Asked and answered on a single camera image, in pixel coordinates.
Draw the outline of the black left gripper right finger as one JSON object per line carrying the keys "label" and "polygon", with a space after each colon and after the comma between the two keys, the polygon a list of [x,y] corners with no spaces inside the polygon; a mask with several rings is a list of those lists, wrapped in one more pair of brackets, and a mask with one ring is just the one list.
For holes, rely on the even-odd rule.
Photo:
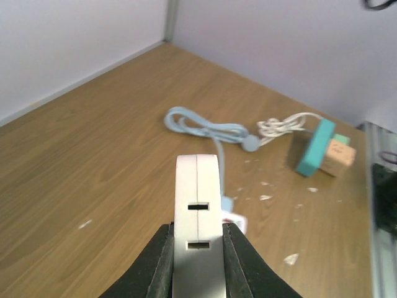
{"label": "black left gripper right finger", "polygon": [[300,298],[262,259],[235,223],[223,224],[226,296]]}

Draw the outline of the white square plug adapter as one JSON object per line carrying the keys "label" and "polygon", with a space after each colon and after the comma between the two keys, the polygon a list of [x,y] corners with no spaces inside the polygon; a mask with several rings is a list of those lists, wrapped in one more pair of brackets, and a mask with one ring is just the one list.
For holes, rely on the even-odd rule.
{"label": "white square plug adapter", "polygon": [[173,297],[226,297],[216,155],[176,162]]}

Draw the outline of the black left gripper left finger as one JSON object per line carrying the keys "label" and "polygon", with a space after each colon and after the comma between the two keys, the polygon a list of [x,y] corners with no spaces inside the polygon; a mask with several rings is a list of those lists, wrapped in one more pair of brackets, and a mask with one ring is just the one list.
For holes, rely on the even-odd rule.
{"label": "black left gripper left finger", "polygon": [[106,291],[106,297],[171,297],[174,224],[159,227],[127,271]]}

